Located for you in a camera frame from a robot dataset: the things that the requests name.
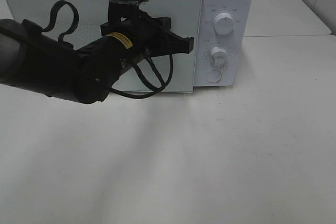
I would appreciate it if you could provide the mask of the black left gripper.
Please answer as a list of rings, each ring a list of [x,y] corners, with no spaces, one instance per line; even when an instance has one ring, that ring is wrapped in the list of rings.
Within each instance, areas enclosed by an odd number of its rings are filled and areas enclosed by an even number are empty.
[[[153,63],[153,57],[169,54],[189,54],[194,38],[182,38],[170,32],[169,17],[151,17],[139,11],[137,20],[125,19],[100,25],[99,62],[105,64],[137,64],[142,60]]]

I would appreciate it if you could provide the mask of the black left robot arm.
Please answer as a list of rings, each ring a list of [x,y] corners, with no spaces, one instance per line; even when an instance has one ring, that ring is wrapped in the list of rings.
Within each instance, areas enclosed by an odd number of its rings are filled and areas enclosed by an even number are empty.
[[[104,101],[111,93],[126,98],[134,94],[114,88],[134,70],[148,89],[140,99],[162,92],[172,80],[174,54],[188,54],[194,39],[171,32],[171,19],[139,12],[136,21],[112,21],[102,25],[102,36],[74,49],[46,36],[56,24],[51,15],[47,27],[30,20],[1,20],[1,84],[83,104]]]

